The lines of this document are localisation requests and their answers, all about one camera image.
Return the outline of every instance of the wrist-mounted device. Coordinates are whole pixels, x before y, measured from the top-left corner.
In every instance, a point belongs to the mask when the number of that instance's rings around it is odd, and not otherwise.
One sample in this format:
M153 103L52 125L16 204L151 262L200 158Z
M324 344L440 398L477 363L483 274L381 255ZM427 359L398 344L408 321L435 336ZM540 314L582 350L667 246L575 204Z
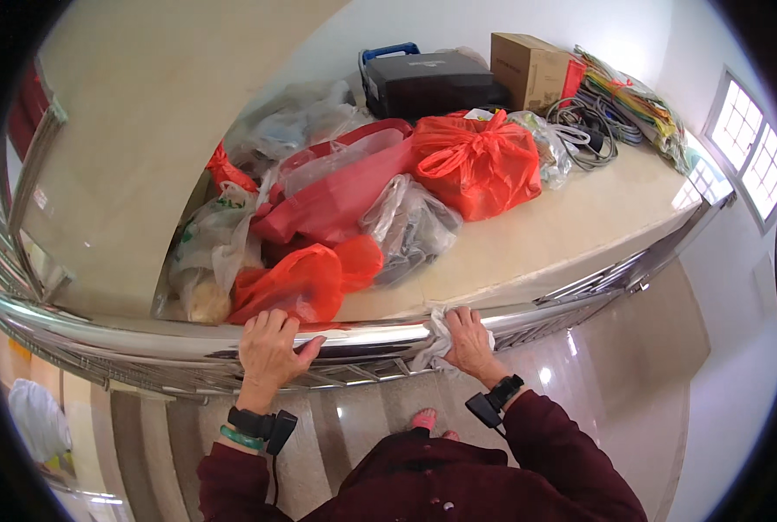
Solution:
M265 453L278 455L281 448L290 438L292 430L296 429L298 417L281 410L278 413L259 415L249 410L239 410L234 406L229 410L229 423L237 433L251 438L268 441Z
M495 428L502 421L499 412L525 384L518 375L500 380L489 393L477 393L465 402L467 409L488 428Z

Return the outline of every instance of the blue handle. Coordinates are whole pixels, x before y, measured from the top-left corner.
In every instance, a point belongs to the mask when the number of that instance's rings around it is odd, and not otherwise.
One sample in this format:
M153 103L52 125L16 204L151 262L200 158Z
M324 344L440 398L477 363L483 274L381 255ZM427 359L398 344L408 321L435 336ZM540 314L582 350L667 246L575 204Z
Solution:
M362 51L362 63L365 64L368 60L375 57L393 53L420 54L420 49L418 49L416 43L411 42L398 43L397 45L390 45L389 47L381 47L379 49L367 49Z

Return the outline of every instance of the foot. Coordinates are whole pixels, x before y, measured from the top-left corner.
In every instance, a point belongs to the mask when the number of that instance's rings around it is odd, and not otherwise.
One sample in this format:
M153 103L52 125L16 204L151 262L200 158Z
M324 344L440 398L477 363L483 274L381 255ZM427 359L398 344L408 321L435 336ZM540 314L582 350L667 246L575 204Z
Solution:
M412 418L412 428L426 428L432 431L435 428L435 422L438 419L438 412L435 408L424 408L415 413Z
M448 430L444 432L444 434L441 435L441 438L448 438L449 440L454 440L457 443L461 442L461 438L458 436L456 432L452 430Z

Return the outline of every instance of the person's left hand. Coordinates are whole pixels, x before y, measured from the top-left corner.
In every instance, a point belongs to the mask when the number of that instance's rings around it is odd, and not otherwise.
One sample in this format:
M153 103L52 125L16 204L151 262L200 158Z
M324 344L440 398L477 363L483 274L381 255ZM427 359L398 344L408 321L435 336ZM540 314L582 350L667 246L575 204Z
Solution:
M247 321L238 347L244 375L236 408L269 413L278 389L310 368L326 338L311 339L297 355L292 343L298 324L281 310L262 311Z

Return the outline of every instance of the black case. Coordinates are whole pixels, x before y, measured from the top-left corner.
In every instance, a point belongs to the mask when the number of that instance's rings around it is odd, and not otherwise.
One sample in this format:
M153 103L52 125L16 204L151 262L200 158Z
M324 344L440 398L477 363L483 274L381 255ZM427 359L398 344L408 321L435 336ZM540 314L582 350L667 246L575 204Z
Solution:
M365 63L368 109L416 120L488 103L493 74L461 53L376 57Z

